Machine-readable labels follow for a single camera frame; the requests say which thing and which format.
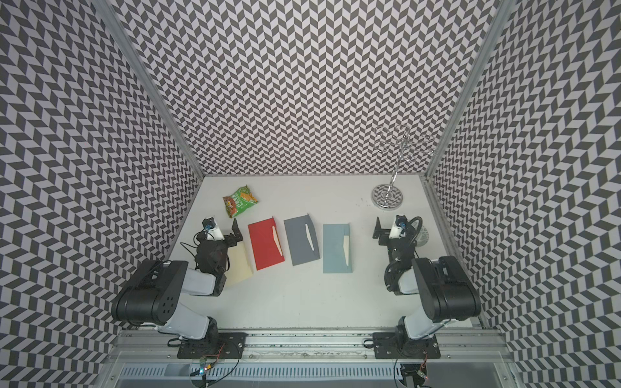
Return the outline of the cream yellow envelope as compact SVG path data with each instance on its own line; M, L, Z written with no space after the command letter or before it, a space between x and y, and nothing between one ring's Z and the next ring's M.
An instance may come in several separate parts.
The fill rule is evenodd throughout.
M253 275L253 271L243 242L238 242L235 247L230 247L227 254L230 267L226 272L225 287L228 289L249 279Z

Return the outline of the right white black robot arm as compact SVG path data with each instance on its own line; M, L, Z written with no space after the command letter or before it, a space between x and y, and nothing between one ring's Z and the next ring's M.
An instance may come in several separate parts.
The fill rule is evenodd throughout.
M397 215L389 228L377 220L372 235L387 249L383 274L387 291L419 297L419 307L401 318L396 328L398 337L409 342L431 338L448 323L468 320L482 311L480 294L456 257L430 260L418 255L422 229L422 217Z

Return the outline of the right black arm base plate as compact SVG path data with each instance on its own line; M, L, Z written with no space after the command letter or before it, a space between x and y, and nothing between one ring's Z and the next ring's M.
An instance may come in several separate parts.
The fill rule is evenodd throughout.
M372 335L373 351L378 360L441 358L437 338L409 339L395 332L375 332Z

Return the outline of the green snack bag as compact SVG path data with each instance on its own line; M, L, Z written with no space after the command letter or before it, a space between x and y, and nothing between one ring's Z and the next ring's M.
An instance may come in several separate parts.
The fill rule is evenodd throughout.
M223 202L229 218L236 218L259 203L247 185L237 189L233 194L223 197Z

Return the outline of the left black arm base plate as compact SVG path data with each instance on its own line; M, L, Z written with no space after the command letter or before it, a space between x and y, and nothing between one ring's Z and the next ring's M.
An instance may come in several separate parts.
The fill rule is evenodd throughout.
M224 332L214 338L183 339L177 352L178 359L238 360L244 354L247 333L242 331Z

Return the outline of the aluminium front rail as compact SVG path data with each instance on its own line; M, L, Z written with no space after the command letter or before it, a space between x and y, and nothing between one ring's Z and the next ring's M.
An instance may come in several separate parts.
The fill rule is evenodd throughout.
M375 351L363 345L378 328L351 330L251 330L241 362L263 363L378 363ZM168 346L171 337L156 331L122 331L108 364L175 363L177 349ZM444 328L436 333L440 352L430 363L509 363L512 362L504 336L497 330L476 328Z

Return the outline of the red envelope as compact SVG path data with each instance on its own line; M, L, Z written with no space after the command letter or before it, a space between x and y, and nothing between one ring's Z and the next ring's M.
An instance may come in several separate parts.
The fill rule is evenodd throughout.
M285 261L274 218L254 222L248 230L257 271Z

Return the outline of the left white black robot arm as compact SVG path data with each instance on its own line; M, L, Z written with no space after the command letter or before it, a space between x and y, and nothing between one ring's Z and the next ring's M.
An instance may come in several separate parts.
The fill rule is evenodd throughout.
M183 340L217 342L216 320L186 307L180 297L218 297L231 269L228 250L244 237L236 220L231 233L222 234L215 219L206 218L195 239L194 269L184 260L144 260L113 299L113 319L135 326L152 324L159 332Z

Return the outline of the dark grey envelope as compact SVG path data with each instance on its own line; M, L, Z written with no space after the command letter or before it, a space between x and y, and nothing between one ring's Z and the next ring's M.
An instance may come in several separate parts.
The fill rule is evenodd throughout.
M284 221L292 265L298 266L320 259L314 223L309 214Z

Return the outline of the light blue envelope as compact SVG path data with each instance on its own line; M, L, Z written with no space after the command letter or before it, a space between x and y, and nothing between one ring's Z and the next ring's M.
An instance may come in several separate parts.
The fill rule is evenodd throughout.
M353 272L350 252L350 225L323 225L323 272L346 274Z

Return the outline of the green patterned ceramic dish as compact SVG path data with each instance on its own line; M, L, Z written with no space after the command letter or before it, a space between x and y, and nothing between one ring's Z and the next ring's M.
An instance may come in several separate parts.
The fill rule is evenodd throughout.
M430 240L430 234L427 228L425 226L422 226L422 228L420 228L420 232L417 235L417 246L423 247L425 246L425 244L429 242L429 240Z

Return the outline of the chrome jewellery stand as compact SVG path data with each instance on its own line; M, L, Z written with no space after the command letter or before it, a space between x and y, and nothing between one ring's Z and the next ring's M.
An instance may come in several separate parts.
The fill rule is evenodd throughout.
M396 210L404 201L404 194L396 186L397 178L416 167L417 172L426 172L433 150L430 136L419 133L411 124L401 124L389 129L379 127L375 130L375 151L383 161L388 161L390 180L379 184L371 192L371 200L381 210Z

